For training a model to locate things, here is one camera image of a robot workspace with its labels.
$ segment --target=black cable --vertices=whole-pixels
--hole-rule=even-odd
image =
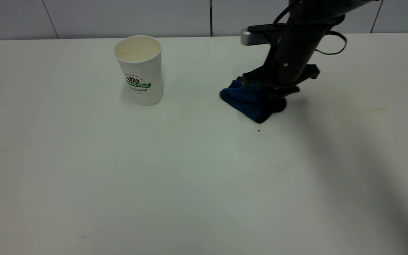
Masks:
[[[327,34],[329,34],[329,35],[335,35],[335,36],[338,36],[339,38],[343,39],[343,41],[344,41],[344,47],[343,47],[340,51],[335,52],[335,53],[326,53],[326,52],[322,52],[322,51],[320,51],[320,50],[318,50],[318,49],[315,49],[315,50],[316,50],[317,52],[320,52],[320,53],[325,54],[325,55],[336,55],[336,54],[339,54],[339,53],[343,52],[343,50],[344,50],[345,47],[347,46],[347,38],[346,38],[345,36],[343,36],[342,34],[336,32],[336,31],[330,31],[330,32],[328,32]]]
[[[303,0],[295,0],[293,3],[291,3],[284,11],[282,11],[278,17],[274,20],[274,24],[277,24],[290,10],[292,10],[293,7],[295,7],[298,3],[300,3]]]

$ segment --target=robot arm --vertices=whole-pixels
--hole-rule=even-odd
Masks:
[[[241,32],[243,45],[271,45],[267,59],[260,68],[243,74],[245,86],[262,85],[268,101],[300,91],[300,82],[319,75],[316,65],[308,61],[326,34],[340,24],[345,13],[373,0],[289,0],[288,8],[273,24],[250,26]],[[288,11],[290,17],[286,24],[277,24]]]

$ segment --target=stain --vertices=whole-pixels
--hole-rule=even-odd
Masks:
[[[364,110],[363,112],[370,113],[370,112],[380,112],[380,111],[385,111],[385,110],[388,110],[388,108],[382,107],[382,108],[377,108],[377,109]]]

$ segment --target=cup rim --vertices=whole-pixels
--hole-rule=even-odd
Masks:
[[[146,59],[146,60],[141,60],[141,61],[126,61],[126,60],[122,60],[122,59],[120,59],[118,56],[116,56],[116,47],[117,47],[121,42],[123,42],[123,41],[125,41],[125,40],[127,40],[127,39],[129,39],[129,38],[132,38],[132,37],[149,37],[149,38],[152,38],[152,39],[154,39],[155,41],[158,42],[158,44],[160,45],[160,50],[159,50],[153,57],[148,58],[148,59]],[[162,52],[162,50],[163,50],[163,45],[162,45],[155,37],[152,37],[152,36],[149,36],[149,35],[133,35],[133,36],[126,37],[126,38],[122,39],[120,42],[118,42],[118,43],[114,46],[114,48],[113,48],[113,55],[114,55],[114,57],[115,57],[117,60],[119,60],[119,61],[121,61],[121,62],[124,62],[124,63],[144,63],[144,62],[150,61],[150,60],[154,59],[155,57],[157,57],[157,56]]]

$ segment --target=cup logo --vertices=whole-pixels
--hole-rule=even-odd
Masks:
[[[125,74],[127,84],[134,87],[151,87],[151,83],[146,83],[143,79],[132,74]]]

